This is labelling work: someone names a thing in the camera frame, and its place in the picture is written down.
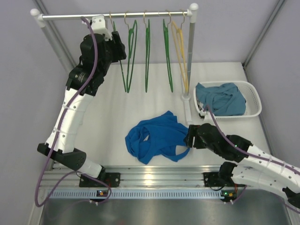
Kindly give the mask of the blue tank top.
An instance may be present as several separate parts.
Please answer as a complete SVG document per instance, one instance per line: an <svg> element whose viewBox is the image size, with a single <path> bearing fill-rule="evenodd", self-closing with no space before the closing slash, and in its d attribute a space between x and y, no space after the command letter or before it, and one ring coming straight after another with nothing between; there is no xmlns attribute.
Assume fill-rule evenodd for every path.
<svg viewBox="0 0 300 225"><path fill-rule="evenodd" d="M142 120L125 137L127 151L147 165L153 157L164 156L178 162L189 152L184 139L188 128L179 123L171 111L149 120Z"/></svg>

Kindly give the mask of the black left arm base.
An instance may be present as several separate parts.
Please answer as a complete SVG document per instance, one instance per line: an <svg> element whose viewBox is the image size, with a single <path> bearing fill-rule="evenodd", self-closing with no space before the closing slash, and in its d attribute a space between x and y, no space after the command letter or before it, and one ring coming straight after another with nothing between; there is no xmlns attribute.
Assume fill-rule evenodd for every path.
<svg viewBox="0 0 300 225"><path fill-rule="evenodd" d="M106 185L111 188L117 188L120 185L120 173L119 172L107 172L105 178L102 180ZM81 188L102 188L105 187L96 181L91 180L83 175L80 176L79 187Z"/></svg>

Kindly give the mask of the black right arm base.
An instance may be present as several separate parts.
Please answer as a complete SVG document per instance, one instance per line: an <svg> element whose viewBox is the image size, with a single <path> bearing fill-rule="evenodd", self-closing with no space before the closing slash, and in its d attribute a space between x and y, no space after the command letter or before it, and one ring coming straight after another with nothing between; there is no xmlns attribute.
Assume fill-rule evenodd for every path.
<svg viewBox="0 0 300 225"><path fill-rule="evenodd" d="M219 191L225 187L234 187L234 182L229 177L220 177L218 172L203 173L204 186L214 191Z"/></svg>

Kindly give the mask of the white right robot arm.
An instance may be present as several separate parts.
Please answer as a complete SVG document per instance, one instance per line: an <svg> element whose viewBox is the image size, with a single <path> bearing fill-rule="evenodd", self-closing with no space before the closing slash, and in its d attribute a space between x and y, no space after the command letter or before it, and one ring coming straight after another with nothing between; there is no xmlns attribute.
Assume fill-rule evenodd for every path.
<svg viewBox="0 0 300 225"><path fill-rule="evenodd" d="M293 207L300 207L300 170L261 150L238 135L224 135L205 123L190 125L184 139L188 147L209 149L225 161L207 176L207 186L248 186L271 192Z"/></svg>

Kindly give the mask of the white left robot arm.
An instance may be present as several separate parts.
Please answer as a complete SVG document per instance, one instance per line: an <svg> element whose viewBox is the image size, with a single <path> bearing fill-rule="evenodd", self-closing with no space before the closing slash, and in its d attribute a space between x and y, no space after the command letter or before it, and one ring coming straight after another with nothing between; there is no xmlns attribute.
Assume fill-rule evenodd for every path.
<svg viewBox="0 0 300 225"><path fill-rule="evenodd" d="M95 186L105 183L105 168L92 162L87 154L75 148L75 139L85 111L104 82L109 66L126 59L125 46L117 31L112 39L104 35L86 35L80 44L79 64L68 75L65 96L51 135L40 143L37 151L73 171L90 176Z"/></svg>

